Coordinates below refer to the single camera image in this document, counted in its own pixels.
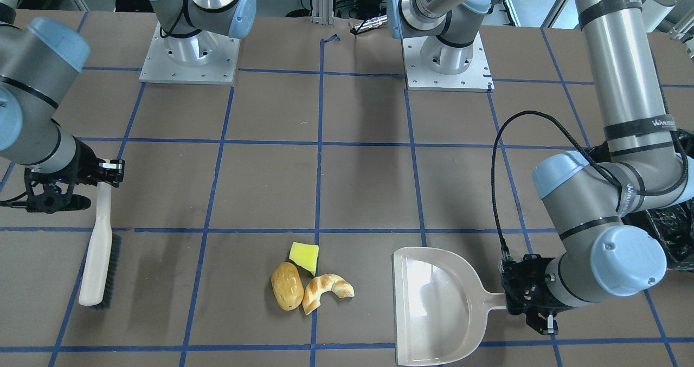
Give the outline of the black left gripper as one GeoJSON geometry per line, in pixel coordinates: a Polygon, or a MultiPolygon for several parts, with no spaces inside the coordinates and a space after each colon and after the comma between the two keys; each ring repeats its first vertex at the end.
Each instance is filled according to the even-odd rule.
{"type": "Polygon", "coordinates": [[[541,335],[558,334],[558,299],[547,286],[552,280],[546,274],[551,261],[539,254],[526,254],[520,261],[505,254],[501,261],[506,310],[513,316],[525,315],[526,325],[541,335]]]}

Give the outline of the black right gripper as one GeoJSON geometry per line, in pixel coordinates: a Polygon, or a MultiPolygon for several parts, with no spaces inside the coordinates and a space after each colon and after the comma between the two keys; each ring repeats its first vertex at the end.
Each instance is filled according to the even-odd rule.
{"type": "Polygon", "coordinates": [[[96,186],[99,182],[119,187],[125,174],[123,159],[104,160],[80,140],[67,166],[57,172],[43,173],[26,168],[24,172],[27,200],[23,207],[29,213],[53,214],[89,208],[91,201],[74,194],[80,184],[96,186]]]}

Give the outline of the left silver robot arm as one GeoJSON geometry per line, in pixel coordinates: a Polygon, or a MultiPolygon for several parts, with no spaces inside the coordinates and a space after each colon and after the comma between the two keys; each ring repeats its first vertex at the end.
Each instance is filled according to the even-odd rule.
{"type": "Polygon", "coordinates": [[[574,1],[609,160],[592,159],[547,113],[513,116],[545,118],[574,146],[533,172],[538,196],[566,249],[558,258],[528,254],[513,259],[500,226],[496,192],[491,194],[506,308],[512,315],[525,315],[527,325],[543,335],[555,334],[558,313],[634,295],[661,281],[667,268],[661,244],[623,219],[692,198],[692,159],[664,102],[641,0],[574,1]]]}

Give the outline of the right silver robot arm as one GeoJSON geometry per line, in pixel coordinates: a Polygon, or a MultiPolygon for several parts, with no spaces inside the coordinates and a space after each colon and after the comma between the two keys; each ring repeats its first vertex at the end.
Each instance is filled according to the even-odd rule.
{"type": "MultiPolygon", "coordinates": [[[[245,38],[257,0],[148,0],[159,20],[159,40],[172,61],[198,66],[219,50],[215,35],[245,38]]],[[[24,29],[2,0],[2,157],[23,165],[25,191],[3,207],[54,214],[88,209],[80,184],[96,186],[97,212],[111,209],[111,189],[123,182],[125,162],[101,159],[54,120],[55,110],[82,72],[90,47],[59,21],[37,17],[24,29]]]]}

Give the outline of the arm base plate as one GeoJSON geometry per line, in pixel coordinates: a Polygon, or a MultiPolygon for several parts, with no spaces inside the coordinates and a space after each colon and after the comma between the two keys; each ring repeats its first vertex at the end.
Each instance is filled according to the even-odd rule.
{"type": "Polygon", "coordinates": [[[202,31],[190,38],[161,38],[157,24],[139,80],[177,85],[232,85],[241,40],[202,31]]]}
{"type": "Polygon", "coordinates": [[[488,92],[495,88],[480,34],[463,48],[444,45],[436,36],[406,38],[402,56],[409,90],[488,92]]]}

